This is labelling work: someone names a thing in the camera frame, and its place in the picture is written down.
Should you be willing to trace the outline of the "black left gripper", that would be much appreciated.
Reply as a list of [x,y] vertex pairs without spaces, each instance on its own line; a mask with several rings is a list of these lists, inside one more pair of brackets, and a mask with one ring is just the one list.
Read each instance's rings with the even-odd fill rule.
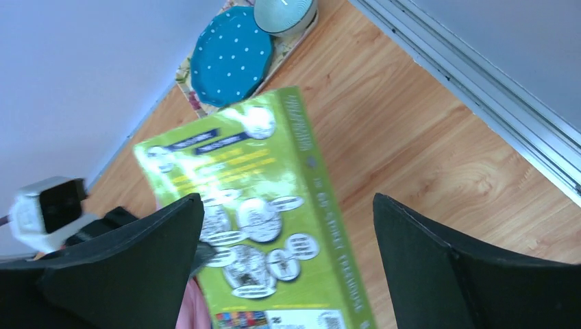
[[103,218],[92,221],[67,238],[64,242],[64,247],[92,240],[98,236],[126,226],[136,220],[138,220],[138,217],[133,215],[124,207],[118,206],[107,212]]

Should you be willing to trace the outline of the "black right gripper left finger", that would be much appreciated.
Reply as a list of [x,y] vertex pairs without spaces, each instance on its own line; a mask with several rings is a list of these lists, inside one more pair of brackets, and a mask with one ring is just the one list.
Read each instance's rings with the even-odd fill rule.
[[1,265],[2,328],[174,328],[204,216],[192,193],[92,240]]

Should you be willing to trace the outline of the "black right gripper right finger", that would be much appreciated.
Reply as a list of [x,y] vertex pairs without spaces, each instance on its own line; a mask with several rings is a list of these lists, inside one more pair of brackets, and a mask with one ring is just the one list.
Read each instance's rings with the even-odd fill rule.
[[579,328],[580,266],[491,245],[383,194],[375,234],[399,328]]

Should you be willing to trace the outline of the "pink student backpack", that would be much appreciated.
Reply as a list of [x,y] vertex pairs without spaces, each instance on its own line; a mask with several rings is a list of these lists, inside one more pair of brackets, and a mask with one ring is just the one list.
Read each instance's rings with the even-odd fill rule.
[[191,279],[186,285],[179,315],[175,325],[176,329],[211,329],[211,319],[196,280]]

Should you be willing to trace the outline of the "green comic book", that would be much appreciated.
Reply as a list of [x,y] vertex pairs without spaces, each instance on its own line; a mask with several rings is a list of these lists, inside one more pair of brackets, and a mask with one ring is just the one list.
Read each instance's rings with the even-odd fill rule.
[[298,87],[134,147],[161,206],[197,193],[198,276],[215,328],[374,328],[373,311]]

